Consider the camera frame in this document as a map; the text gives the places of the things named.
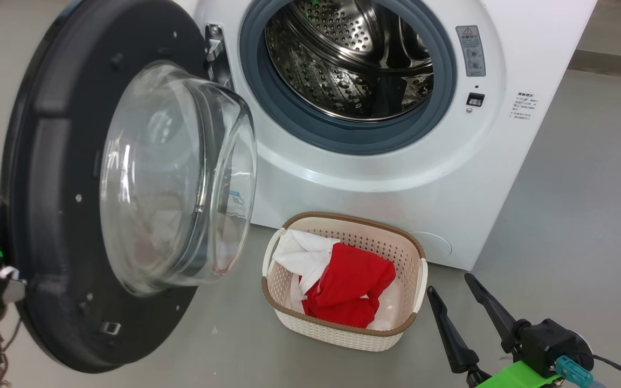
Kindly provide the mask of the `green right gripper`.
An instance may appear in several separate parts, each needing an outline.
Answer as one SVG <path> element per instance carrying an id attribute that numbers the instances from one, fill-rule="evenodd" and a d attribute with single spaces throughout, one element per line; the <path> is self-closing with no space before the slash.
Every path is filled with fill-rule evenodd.
<path id="1" fill-rule="evenodd" d="M 473 273 L 464 280 L 476 302 L 483 306 L 501 338 L 503 351 L 521 350 L 521 331 L 530 327 L 526 319 L 516 320 L 481 284 Z M 491 375 L 478 368 L 478 354 L 469 349 L 448 315 L 447 307 L 436 288 L 427 287 L 427 297 L 445 350 L 448 365 L 455 374 L 467 373 L 468 388 L 557 388 L 565 378 L 549 363 L 530 366 L 518 361 Z"/>

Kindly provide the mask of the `washing machine door with glass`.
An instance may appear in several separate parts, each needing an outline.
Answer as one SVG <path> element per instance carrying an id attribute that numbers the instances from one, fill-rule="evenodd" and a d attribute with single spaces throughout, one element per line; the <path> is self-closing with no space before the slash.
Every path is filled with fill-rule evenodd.
<path id="1" fill-rule="evenodd" d="M 251 228 L 256 131 L 209 79 L 175 0 L 74 0 L 20 82 L 2 159 L 3 254 L 38 346 L 81 373 L 153 353 Z"/>

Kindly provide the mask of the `red and white garment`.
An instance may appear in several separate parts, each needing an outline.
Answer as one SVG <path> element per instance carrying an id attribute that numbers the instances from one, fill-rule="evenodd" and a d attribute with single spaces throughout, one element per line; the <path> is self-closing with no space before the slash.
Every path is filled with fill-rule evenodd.
<path id="1" fill-rule="evenodd" d="M 289 230 L 281 236 L 272 258 L 291 273 L 290 289 L 283 297 L 284 307 L 304 314 L 302 306 L 305 292 L 320 279 L 328 266 L 333 245 L 342 243 L 335 238 L 325 238 L 298 230 Z M 375 319 L 366 329 L 387 331 L 398 326 L 397 304 L 401 298 L 401 285 L 394 282 L 380 295 L 380 307 Z"/>

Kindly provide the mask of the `cream plastic laundry basket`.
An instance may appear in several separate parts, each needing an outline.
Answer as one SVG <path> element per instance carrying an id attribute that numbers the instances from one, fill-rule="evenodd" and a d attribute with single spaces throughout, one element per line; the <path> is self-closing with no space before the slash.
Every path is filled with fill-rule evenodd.
<path id="1" fill-rule="evenodd" d="M 395 328 L 372 330 L 339 325 L 285 307 L 283 301 L 290 294 L 292 273 L 273 262 L 273 251 L 291 229 L 339 238 L 347 245 L 376 253 L 394 263 L 401 287 L 396 303 Z M 274 233 L 264 254 L 261 278 L 262 292 L 286 328 L 317 341 L 370 352 L 390 349 L 409 329 L 422 306 L 427 282 L 428 265 L 424 250 L 407 231 L 371 219 L 322 212 L 296 214 Z"/>

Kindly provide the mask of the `white washing machine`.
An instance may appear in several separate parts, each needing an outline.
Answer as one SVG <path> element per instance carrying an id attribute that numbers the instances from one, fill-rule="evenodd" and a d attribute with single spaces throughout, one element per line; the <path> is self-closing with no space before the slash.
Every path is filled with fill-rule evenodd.
<path id="1" fill-rule="evenodd" d="M 459 71 L 441 122 L 409 147 L 380 155 L 322 150 L 269 118 L 246 83 L 239 33 L 252 0 L 174 0 L 202 32 L 221 25 L 234 91 L 252 112 L 257 191 L 252 221 L 278 228 L 311 211 L 429 232 L 452 246 L 429 262 L 470 270 L 498 218 L 597 0 L 424 0 L 445 25 Z M 456 27 L 476 25 L 486 76 L 468 77 Z M 469 93 L 485 95 L 481 107 Z M 531 120 L 509 112 L 518 92 L 538 100 Z"/>

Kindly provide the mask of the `grey rubber door gasket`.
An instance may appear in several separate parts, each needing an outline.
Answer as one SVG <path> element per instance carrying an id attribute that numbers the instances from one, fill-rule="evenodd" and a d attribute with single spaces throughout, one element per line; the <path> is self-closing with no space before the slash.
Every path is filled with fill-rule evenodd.
<path id="1" fill-rule="evenodd" d="M 252 96 L 282 130 L 300 141 L 345 155 L 380 155 L 409 147 L 441 122 L 453 101 L 459 71 L 445 25 L 424 0 L 372 0 L 397 13 L 422 38 L 434 82 L 429 100 L 391 120 L 348 121 L 302 101 L 279 78 L 268 56 L 264 30 L 269 19 L 293 0 L 252 0 L 239 33 L 241 68 Z"/>

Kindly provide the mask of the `steel washing machine drum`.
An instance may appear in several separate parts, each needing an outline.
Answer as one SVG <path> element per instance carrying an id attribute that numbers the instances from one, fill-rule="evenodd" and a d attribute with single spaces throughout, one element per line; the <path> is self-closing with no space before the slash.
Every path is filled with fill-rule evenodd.
<path id="1" fill-rule="evenodd" d="M 286 86 L 340 120 L 391 120 L 433 92 L 423 39 L 372 0 L 293 0 L 269 19 L 264 38 Z"/>

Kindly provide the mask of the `metal door hinge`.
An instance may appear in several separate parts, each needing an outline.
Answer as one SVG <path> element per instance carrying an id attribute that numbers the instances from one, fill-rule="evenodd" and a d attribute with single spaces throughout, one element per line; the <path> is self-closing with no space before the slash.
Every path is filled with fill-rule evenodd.
<path id="1" fill-rule="evenodd" d="M 226 41 L 221 25 L 209 24 L 205 28 L 207 52 L 205 69 L 210 81 L 234 91 L 231 64 L 227 56 Z"/>

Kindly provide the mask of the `round filter cover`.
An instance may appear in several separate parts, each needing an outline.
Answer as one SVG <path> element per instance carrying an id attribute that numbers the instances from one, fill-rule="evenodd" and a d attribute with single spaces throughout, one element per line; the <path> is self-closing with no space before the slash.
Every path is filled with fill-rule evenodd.
<path id="1" fill-rule="evenodd" d="M 449 257 L 452 253 L 451 244 L 439 235 L 429 232 L 412 232 L 411 235 L 419 241 L 426 257 Z"/>

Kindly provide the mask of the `small printed text sticker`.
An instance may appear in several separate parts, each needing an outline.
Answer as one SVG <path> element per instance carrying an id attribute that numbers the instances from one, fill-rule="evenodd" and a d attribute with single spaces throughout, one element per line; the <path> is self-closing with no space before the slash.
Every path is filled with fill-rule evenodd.
<path id="1" fill-rule="evenodd" d="M 531 120 L 538 104 L 532 93 L 518 92 L 512 103 L 508 117 L 513 120 Z"/>

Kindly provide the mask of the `grey warning label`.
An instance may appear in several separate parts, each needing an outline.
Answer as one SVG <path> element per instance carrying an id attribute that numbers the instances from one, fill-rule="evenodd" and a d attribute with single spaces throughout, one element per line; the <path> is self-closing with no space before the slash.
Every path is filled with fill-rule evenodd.
<path id="1" fill-rule="evenodd" d="M 485 53 L 478 27 L 476 25 L 458 25 L 456 32 L 463 50 L 466 76 L 485 77 Z"/>

